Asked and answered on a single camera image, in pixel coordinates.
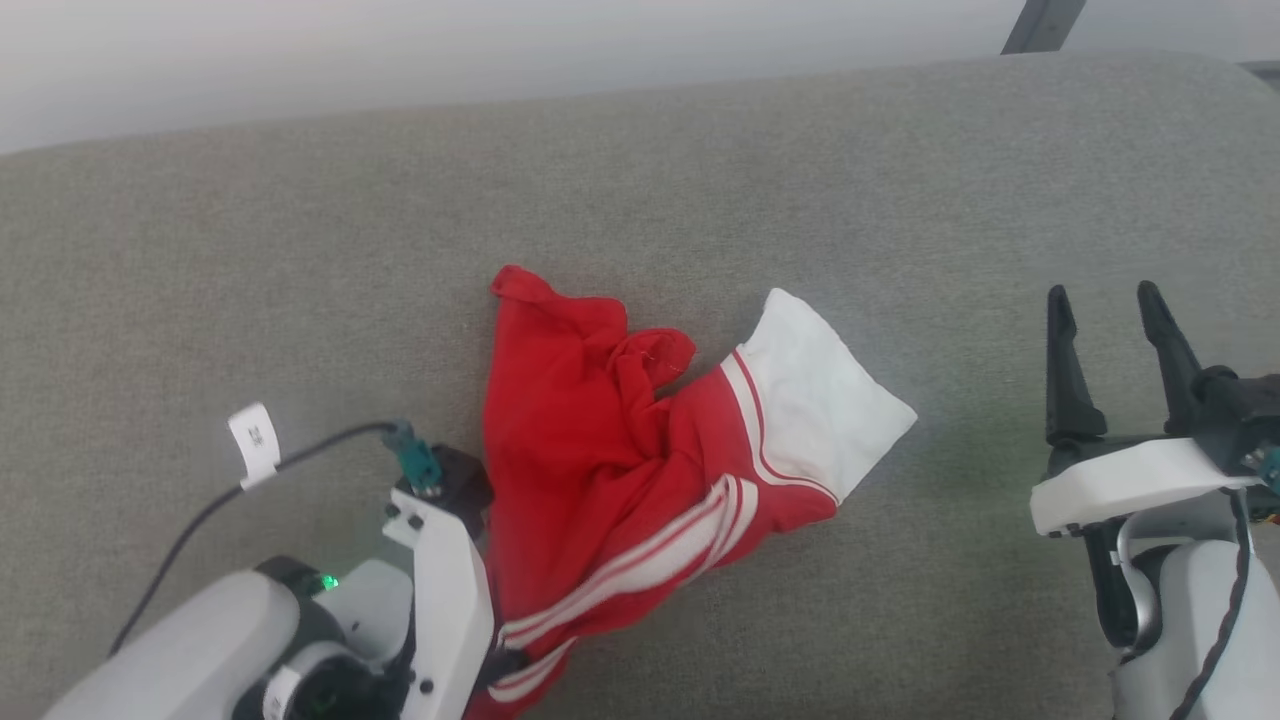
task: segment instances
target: black cable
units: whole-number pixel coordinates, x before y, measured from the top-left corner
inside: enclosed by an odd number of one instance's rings
[[[283,473],[293,465],[302,462],[303,460],[312,457],[329,450],[330,447],[338,445],[339,442],[348,441],[356,436],[374,432],[394,433],[397,430],[396,423],[365,423],[364,425],[356,425],[353,428],[347,428],[338,434],[329,436],[323,441],[312,445],[311,447],[303,447],[302,450],[294,452],[293,455],[285,455],[279,462],[275,464],[275,471]]]
[[[147,605],[151,603],[151,597],[155,596],[156,591],[160,588],[160,582],[164,580],[164,577],[169,573],[169,568],[173,565],[173,561],[177,560],[178,553],[182,552],[182,547],[187,544],[187,541],[191,539],[191,536],[195,534],[201,523],[207,520],[214,512],[218,512],[221,506],[242,495],[244,495],[244,488],[239,486],[233,487],[205,506],[205,509],[187,524],[187,529],[178,536],[178,542],[173,543],[173,547],[169,548],[169,553],[164,556],[164,562],[160,564],[160,569],[156,570],[156,575],[151,578],[151,584],[147,585],[147,592],[142,593],[142,600],[140,600],[137,607],[133,609],[133,614],[129,615],[129,619],[124,621],[124,626],[120,628],[119,633],[116,633],[115,641],[111,643],[111,650],[106,651],[108,657],[113,657],[116,652],[120,652],[120,648],[124,646],[124,638],[129,637],[129,630],[132,630],[133,625],[136,625],[138,619],[142,618],[142,612],[147,609]]]
[[[1228,600],[1226,612],[1222,615],[1222,624],[1217,628],[1217,641],[1213,642],[1213,647],[1208,648],[1199,674],[1196,675],[1192,684],[1187,685],[1187,694],[1183,696],[1181,705],[1174,710],[1169,720],[1187,720],[1190,716],[1196,701],[1204,692],[1204,685],[1213,676],[1213,670],[1222,660],[1222,653],[1226,652],[1226,643],[1231,639],[1235,621],[1240,616],[1240,605],[1244,603],[1244,585],[1249,582],[1249,519],[1240,509],[1243,498],[1235,497],[1235,493],[1229,489],[1222,489],[1222,492],[1233,496],[1231,514],[1235,515],[1235,542],[1239,546],[1239,551],[1235,553],[1235,583],[1231,584],[1231,594]]]
[[[312,445],[311,447],[305,447],[292,455],[284,456],[279,462],[275,464],[275,471],[282,473],[288,468],[292,468],[293,465],[297,465],[298,462],[302,462],[308,457],[314,457],[324,452],[325,450],[329,450],[330,447],[343,441],[351,439],[356,436],[371,432],[390,433],[396,430],[397,430],[396,423],[366,423],[364,425],[347,428],[346,430],[342,430],[338,434],[326,437],[325,439]],[[164,561],[160,562],[160,569],[156,570],[155,577],[151,578],[151,584],[148,584],[146,592],[142,593],[142,600],[138,601],[137,607],[133,609],[133,612],[129,615],[129,619],[124,621],[124,626],[120,628],[120,632],[115,635],[115,641],[111,642],[111,650],[106,652],[108,657],[114,657],[115,653],[120,652],[120,648],[124,647],[125,638],[129,637],[129,632],[133,630],[133,626],[137,625],[138,620],[142,618],[142,614],[146,611],[147,605],[151,603],[151,598],[160,588],[160,583],[164,580],[164,577],[169,574],[169,568],[173,566],[174,560],[178,559],[178,553],[182,552],[183,546],[187,544],[187,541],[191,539],[191,536],[196,533],[200,525],[204,524],[204,521],[207,520],[210,515],[218,512],[219,510],[221,510],[224,505],[227,505],[228,502],[236,500],[242,495],[244,495],[244,488],[237,484],[232,489],[214,498],[212,502],[210,502],[204,510],[200,511],[198,515],[196,515],[191,520],[191,523],[187,524],[187,527],[182,530],[182,534],[178,536],[178,539],[173,543],[173,547],[169,548],[169,553],[164,556]]]

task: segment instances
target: teal connector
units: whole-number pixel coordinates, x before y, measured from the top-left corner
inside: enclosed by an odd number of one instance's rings
[[[1276,493],[1280,493],[1280,447],[1272,447],[1258,465],[1258,477]]]
[[[444,473],[431,448],[413,434],[412,425],[397,420],[396,432],[384,434],[383,445],[396,454],[401,471],[415,495],[434,497],[440,493],[440,478]]]

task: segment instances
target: clothing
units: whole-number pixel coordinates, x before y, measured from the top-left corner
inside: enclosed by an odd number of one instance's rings
[[[678,331],[627,334],[612,299],[507,266],[485,401],[498,641],[531,664],[471,717],[536,702],[579,638],[630,625],[769,533],[835,515],[915,421],[804,301],[773,290],[751,338],[680,392]]]

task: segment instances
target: gray couch cushion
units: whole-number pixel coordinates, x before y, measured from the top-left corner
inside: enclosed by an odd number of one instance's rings
[[[1280,100],[1187,55],[1046,55],[375,113],[0,159],[0,702],[100,661],[180,527],[285,451],[403,415],[479,451],[504,263],[673,325],[696,372],[768,288],[920,421],[819,527],[584,643],[539,717],[1103,717],[1083,548],[1036,537],[1043,300],[1117,432],[1162,398],[1134,288],[1275,370]],[[150,619],[287,552],[344,570],[393,462],[317,459],[216,516]],[[1263,546],[1276,533],[1260,530]]]

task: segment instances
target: white wall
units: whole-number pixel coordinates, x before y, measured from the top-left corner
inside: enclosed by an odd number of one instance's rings
[[[1062,46],[1121,47],[1280,60],[1280,0],[1087,0]]]
[[[995,55],[1021,5],[0,0],[0,152],[241,119]]]

